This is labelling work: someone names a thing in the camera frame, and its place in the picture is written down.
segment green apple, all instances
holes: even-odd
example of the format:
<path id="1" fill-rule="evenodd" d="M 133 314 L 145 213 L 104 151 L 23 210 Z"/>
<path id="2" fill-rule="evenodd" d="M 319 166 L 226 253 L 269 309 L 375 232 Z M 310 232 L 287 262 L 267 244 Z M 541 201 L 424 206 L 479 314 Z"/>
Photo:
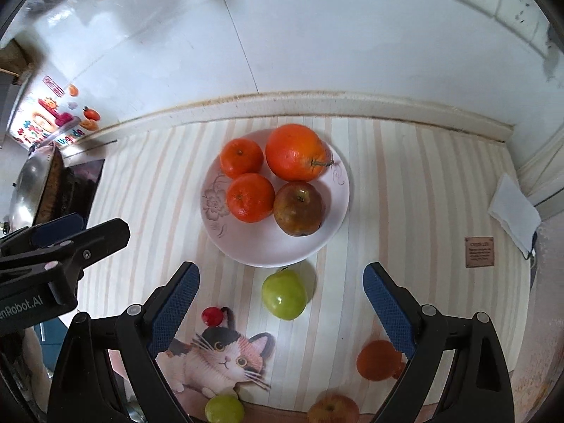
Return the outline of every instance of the green apple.
<path id="1" fill-rule="evenodd" d="M 235 396 L 216 396 L 208 401 L 205 408 L 210 423 L 241 423 L 245 410 Z"/>
<path id="2" fill-rule="evenodd" d="M 286 267 L 266 278 L 262 284 L 262 302 L 274 316 L 293 320 L 306 308 L 306 288 L 300 276 Z"/>

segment blue gripper pad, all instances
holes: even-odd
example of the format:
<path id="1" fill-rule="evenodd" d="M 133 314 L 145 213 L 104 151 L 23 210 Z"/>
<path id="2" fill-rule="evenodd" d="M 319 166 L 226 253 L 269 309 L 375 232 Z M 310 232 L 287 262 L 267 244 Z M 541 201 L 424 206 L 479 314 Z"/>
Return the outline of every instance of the blue gripper pad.
<path id="1" fill-rule="evenodd" d="M 364 269 L 364 292 L 394 348 L 411 359 L 415 353 L 413 329 L 396 299 L 371 265 Z"/>
<path id="2" fill-rule="evenodd" d="M 72 213 L 38 226 L 30 237 L 33 246 L 46 248 L 59 243 L 84 229 L 81 215 Z"/>
<path id="3" fill-rule="evenodd" d="M 200 271 L 197 265 L 190 263 L 190 267 L 188 267 L 188 270 L 185 271 L 184 275 L 172 289 L 170 296 L 162 304 L 153 319 L 153 338 L 147 346 L 151 357 L 156 357 L 158 353 L 168 348 L 199 287 Z"/>

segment orange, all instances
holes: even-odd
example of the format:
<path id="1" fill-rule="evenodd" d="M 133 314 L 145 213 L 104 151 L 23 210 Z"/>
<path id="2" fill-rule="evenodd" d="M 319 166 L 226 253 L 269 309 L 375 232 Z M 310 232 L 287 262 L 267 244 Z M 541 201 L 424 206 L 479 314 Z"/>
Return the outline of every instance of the orange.
<path id="1" fill-rule="evenodd" d="M 245 173 L 227 188 L 227 207 L 231 214 L 245 223 L 257 223 L 272 213 L 274 187 L 258 173 Z"/>
<path id="2" fill-rule="evenodd" d="M 401 353 L 387 340 L 370 342 L 356 358 L 356 370 L 371 381 L 398 379 L 404 367 Z"/>
<path id="3" fill-rule="evenodd" d="M 78 88 L 74 84 L 69 86 L 69 95 L 71 97 L 76 97 L 78 95 Z"/>
<path id="4" fill-rule="evenodd" d="M 312 181 L 333 164 L 318 135 L 300 124 L 274 129 L 265 153 L 270 170 L 285 181 Z"/>
<path id="5" fill-rule="evenodd" d="M 260 146 L 247 138 L 231 140 L 219 154 L 221 170 L 231 179 L 243 173 L 258 173 L 263 162 Z"/>

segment plate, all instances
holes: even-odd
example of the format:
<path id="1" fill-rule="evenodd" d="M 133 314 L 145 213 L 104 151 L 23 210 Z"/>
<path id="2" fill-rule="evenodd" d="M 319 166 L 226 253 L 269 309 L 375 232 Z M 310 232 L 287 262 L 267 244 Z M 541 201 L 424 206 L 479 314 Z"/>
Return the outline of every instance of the plate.
<path id="1" fill-rule="evenodd" d="M 273 130 L 259 130 L 243 138 L 256 141 L 264 151 Z M 273 215 L 258 223 L 236 219 L 225 202 L 231 179 L 221 171 L 217 156 L 208 169 L 201 191 L 202 220 L 211 241 L 226 256 L 252 267 L 283 267 L 319 251 L 341 226 L 349 207 L 350 190 L 343 161 L 330 145 L 325 145 L 335 163 L 311 182 L 325 202 L 325 219 L 318 231 L 307 237 L 291 237 L 278 227 Z M 286 183 L 272 173 L 266 159 L 259 173 L 270 180 L 276 192 Z"/>

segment cat sticker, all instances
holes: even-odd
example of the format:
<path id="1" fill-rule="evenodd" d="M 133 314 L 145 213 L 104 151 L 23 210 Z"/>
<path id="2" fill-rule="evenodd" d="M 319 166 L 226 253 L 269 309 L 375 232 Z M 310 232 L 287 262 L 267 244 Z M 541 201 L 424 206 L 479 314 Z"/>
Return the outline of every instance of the cat sticker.
<path id="1" fill-rule="evenodd" d="M 196 333 L 191 344 L 173 339 L 168 350 L 157 355 L 171 390 L 181 393 L 188 387 L 212 399 L 219 394 L 236 396 L 237 384 L 269 389 L 263 374 L 265 361 L 274 350 L 274 337 L 263 332 L 247 338 L 235 330 L 232 310 L 221 310 L 221 325 Z"/>

